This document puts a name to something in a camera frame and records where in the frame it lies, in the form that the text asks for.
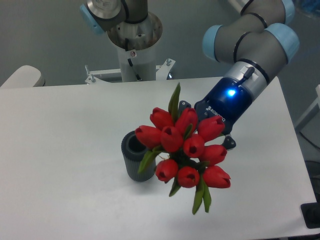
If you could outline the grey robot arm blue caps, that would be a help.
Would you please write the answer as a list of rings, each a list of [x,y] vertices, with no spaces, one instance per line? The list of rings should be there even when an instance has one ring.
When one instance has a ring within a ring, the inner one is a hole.
[[[232,64],[231,69],[194,107],[204,120],[221,116],[225,129],[223,146],[236,146],[233,125],[263,92],[299,49],[297,34],[289,27],[295,15],[290,0],[240,1],[240,18],[234,23],[211,26],[204,34],[206,57]],[[155,46],[163,26],[148,10],[145,0],[88,0],[80,12],[97,34],[107,34],[117,48],[123,82],[166,79],[157,70]]]

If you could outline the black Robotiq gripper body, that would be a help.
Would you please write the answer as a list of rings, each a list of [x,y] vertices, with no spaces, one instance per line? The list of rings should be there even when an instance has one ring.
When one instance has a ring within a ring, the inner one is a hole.
[[[212,90],[200,101],[194,104],[199,121],[221,116],[224,123],[222,133],[231,133],[233,125],[252,104],[252,96],[248,90],[237,81],[223,77]]]

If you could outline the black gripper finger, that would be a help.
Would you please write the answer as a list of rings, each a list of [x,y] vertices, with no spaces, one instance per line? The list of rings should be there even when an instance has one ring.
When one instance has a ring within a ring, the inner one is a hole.
[[[224,136],[223,143],[221,144],[227,151],[233,150],[237,144],[230,134]]]
[[[192,105],[185,100],[181,100],[178,104],[178,116],[180,117],[185,109],[192,108]]]

